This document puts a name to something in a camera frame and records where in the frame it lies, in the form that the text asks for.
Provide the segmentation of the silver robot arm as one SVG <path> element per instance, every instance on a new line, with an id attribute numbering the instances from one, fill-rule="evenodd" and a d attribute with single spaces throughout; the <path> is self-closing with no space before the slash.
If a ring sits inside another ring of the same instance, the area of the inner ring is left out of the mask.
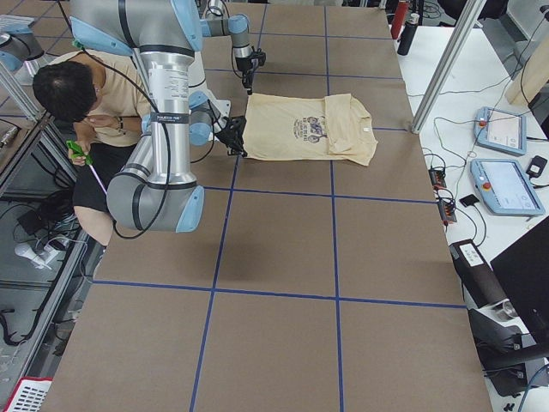
<path id="1" fill-rule="evenodd" d="M 251 44 L 247 15 L 231 15 L 224 1 L 207 1 L 201 19 L 203 37 L 229 37 L 232 42 L 231 66 L 246 93 L 253 94 L 257 70 L 265 65 L 266 54 Z"/>
<path id="2" fill-rule="evenodd" d="M 224 143 L 243 155 L 245 120 L 208 90 L 202 41 L 227 36 L 249 88 L 263 54 L 250 43 L 249 20 L 219 1 L 201 13 L 192 1 L 76 1 L 71 31 L 83 47 L 133 57 L 150 103 L 142 138 L 107 189 L 116 222 L 141 232 L 191 232 L 202 216 L 204 189 L 190 169 L 190 148 Z"/>

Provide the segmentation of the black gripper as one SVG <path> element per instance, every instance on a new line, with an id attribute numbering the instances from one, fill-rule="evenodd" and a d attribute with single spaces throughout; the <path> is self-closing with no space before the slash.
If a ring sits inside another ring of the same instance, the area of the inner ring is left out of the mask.
<path id="1" fill-rule="evenodd" d="M 234 73 L 241 79 L 241 83 L 247 94 L 253 94 L 254 71 L 256 68 L 255 49 L 234 49 L 233 60 L 236 67 Z"/>
<path id="2" fill-rule="evenodd" d="M 246 125 L 245 116 L 237 116 L 234 118 L 224 117 L 223 127 L 214 133 L 214 136 L 223 144 L 226 145 L 228 155 L 236 155 L 247 157 L 248 154 L 244 150 L 244 128 Z"/>

